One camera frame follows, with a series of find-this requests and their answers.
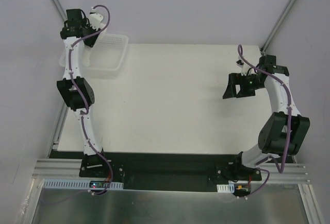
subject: translucent plastic tray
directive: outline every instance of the translucent plastic tray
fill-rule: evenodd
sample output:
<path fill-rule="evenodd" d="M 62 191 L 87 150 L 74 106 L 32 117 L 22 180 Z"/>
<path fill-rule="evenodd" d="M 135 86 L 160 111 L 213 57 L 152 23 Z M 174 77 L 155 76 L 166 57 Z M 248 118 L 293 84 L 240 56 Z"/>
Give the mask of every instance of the translucent plastic tray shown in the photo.
<path fill-rule="evenodd" d="M 93 78 L 107 79 L 116 76 L 124 61 L 128 37 L 105 34 L 93 48 L 85 47 L 82 57 L 83 73 Z M 59 64 L 65 67 L 65 53 Z"/>

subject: white table surface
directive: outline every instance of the white table surface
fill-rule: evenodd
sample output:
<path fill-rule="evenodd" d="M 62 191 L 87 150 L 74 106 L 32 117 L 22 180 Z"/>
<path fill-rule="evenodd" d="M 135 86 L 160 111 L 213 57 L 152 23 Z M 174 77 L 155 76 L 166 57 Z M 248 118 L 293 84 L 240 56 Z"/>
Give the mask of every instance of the white table surface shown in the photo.
<path fill-rule="evenodd" d="M 258 46 L 244 46 L 257 64 Z M 257 143 L 271 115 L 265 89 L 222 99 L 228 74 L 240 72 L 236 45 L 130 44 L 114 79 L 89 79 L 93 114 L 106 152 L 231 154 Z M 83 151 L 68 111 L 59 151 Z"/>

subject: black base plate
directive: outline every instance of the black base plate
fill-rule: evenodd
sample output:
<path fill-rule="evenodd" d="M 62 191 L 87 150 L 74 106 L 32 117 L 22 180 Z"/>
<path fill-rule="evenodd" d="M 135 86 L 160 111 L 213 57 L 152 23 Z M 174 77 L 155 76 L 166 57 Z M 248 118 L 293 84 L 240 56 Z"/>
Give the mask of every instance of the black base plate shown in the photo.
<path fill-rule="evenodd" d="M 113 169 L 113 180 L 123 182 L 124 189 L 149 191 L 216 192 L 217 184 L 227 184 L 224 177 L 237 155 L 231 154 L 161 154 L 104 153 Z M 82 152 L 52 151 L 50 158 L 83 159 Z M 108 177 L 108 170 L 81 170 L 81 177 Z M 253 174 L 253 181 L 261 174 Z"/>

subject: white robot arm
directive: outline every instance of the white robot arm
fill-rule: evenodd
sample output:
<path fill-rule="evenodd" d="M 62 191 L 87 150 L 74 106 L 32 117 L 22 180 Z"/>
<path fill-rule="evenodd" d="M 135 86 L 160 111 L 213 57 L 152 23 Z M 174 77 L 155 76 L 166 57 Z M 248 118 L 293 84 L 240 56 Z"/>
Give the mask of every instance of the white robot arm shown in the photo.
<path fill-rule="evenodd" d="M 109 20 L 107 24 L 102 24 L 103 16 L 97 13 L 94 8 L 92 8 L 88 18 L 80 9 L 67 10 L 68 20 L 65 21 L 60 33 L 65 45 L 65 70 L 62 80 L 57 81 L 57 88 L 66 105 L 73 110 L 80 125 L 84 140 L 82 168 L 100 166 L 104 170 L 104 166 L 106 167 L 108 162 L 102 158 L 101 140 L 97 137 L 93 127 L 94 92 L 83 77 L 81 61 L 85 46 L 93 47 L 109 25 Z"/>
<path fill-rule="evenodd" d="M 254 67 L 243 58 L 241 45 L 238 52 L 242 60 L 237 61 L 237 64 L 242 72 L 229 74 L 223 99 L 255 96 L 255 90 L 266 88 L 272 115 L 259 133 L 258 144 L 240 152 L 235 162 L 222 172 L 225 178 L 233 181 L 253 175 L 260 164 L 281 156 L 281 167 L 276 165 L 282 173 L 286 156 L 298 153 L 310 126 L 309 118 L 301 116 L 292 99 L 288 69 L 277 65 L 276 57 L 272 55 L 262 56 L 258 66 Z"/>

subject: gray wall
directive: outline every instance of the gray wall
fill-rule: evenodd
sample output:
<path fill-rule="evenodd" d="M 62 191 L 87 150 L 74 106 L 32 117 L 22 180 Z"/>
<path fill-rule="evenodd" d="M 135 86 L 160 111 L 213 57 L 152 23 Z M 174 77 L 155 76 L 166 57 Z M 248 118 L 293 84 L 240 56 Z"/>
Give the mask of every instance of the gray wall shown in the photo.
<path fill-rule="evenodd" d="M 330 0 L 299 0 L 267 51 L 289 67 L 290 86 L 311 128 L 298 159 L 307 163 L 326 223 L 330 191 Z"/>
<path fill-rule="evenodd" d="M 0 2 L 0 223 L 12 223 L 60 106 L 60 18 L 50 0 Z"/>
<path fill-rule="evenodd" d="M 111 32 L 130 43 L 261 46 L 288 0 L 60 0 L 64 9 L 111 11 Z"/>

